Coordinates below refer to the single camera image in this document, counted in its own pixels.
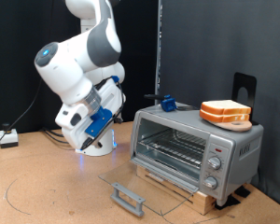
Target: oven control panel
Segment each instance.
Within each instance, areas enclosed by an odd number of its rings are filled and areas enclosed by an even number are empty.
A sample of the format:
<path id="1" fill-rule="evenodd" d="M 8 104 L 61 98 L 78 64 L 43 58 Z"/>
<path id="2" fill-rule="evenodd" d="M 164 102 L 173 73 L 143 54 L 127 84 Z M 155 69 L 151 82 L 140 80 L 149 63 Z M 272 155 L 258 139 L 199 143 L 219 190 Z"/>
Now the oven control panel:
<path id="1" fill-rule="evenodd" d="M 200 187 L 203 192 L 215 198 L 221 198 L 223 193 L 230 151 L 228 144 L 223 147 L 221 144 L 216 143 L 210 143 L 208 148 L 205 149 L 203 169 L 200 176 Z"/>

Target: toast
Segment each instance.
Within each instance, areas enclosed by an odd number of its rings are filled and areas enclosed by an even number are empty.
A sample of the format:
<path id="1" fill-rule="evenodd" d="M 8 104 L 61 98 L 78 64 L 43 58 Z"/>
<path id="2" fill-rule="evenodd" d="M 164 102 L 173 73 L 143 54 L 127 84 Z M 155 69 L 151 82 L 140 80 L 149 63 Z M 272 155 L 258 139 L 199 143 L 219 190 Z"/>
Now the toast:
<path id="1" fill-rule="evenodd" d="M 239 115 L 250 114 L 251 107 L 241 105 L 232 100 L 208 101 L 202 103 L 202 111 L 213 115 L 234 115 L 235 117 L 238 117 Z"/>
<path id="2" fill-rule="evenodd" d="M 236 114 L 236 115 L 214 115 L 200 110 L 200 117 L 212 122 L 234 122 L 234 121 L 244 121 L 249 120 L 250 116 L 248 114 Z"/>

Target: wooden table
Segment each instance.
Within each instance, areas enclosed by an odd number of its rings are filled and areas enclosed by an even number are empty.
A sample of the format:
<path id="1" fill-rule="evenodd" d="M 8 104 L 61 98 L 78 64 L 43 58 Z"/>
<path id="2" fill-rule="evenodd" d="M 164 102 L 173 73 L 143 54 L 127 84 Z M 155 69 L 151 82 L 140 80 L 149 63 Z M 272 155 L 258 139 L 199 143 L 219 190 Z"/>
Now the wooden table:
<path id="1" fill-rule="evenodd" d="M 0 148 L 1 223 L 280 223 L 280 205 L 253 186 L 240 204 L 202 216 L 184 204 L 161 217 L 144 207 L 136 217 L 110 199 L 98 175 L 130 159 L 132 123 L 114 125 L 118 143 L 109 155 L 89 157 L 43 133 L 19 135 L 18 147 Z"/>

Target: black stand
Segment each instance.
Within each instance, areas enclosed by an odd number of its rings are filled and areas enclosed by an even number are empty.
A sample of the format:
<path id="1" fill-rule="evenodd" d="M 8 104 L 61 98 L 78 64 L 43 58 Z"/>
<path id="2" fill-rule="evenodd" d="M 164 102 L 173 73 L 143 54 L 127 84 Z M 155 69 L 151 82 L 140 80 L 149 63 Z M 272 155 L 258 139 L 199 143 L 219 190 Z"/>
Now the black stand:
<path id="1" fill-rule="evenodd" d="M 237 102 L 239 90 L 244 87 L 248 92 L 247 106 L 251 107 L 250 122 L 252 125 L 258 125 L 257 122 L 252 120 L 253 106 L 255 101 L 257 80 L 255 77 L 248 76 L 242 73 L 235 73 L 233 78 L 233 88 L 231 99 Z"/>

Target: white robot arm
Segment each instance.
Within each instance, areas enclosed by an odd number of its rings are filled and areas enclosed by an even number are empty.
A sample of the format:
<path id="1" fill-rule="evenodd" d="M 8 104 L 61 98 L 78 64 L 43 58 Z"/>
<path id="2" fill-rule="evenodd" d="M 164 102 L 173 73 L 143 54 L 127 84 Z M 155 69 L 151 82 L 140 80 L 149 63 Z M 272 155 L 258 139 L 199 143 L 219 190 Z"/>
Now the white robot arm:
<path id="1" fill-rule="evenodd" d="M 124 69 L 118 62 L 121 45 L 110 2 L 65 0 L 69 10 L 81 18 L 84 33 L 50 43 L 35 57 L 38 73 L 63 101 L 55 121 L 76 149 L 91 144 L 101 147 L 100 138 L 125 101 L 120 87 Z"/>

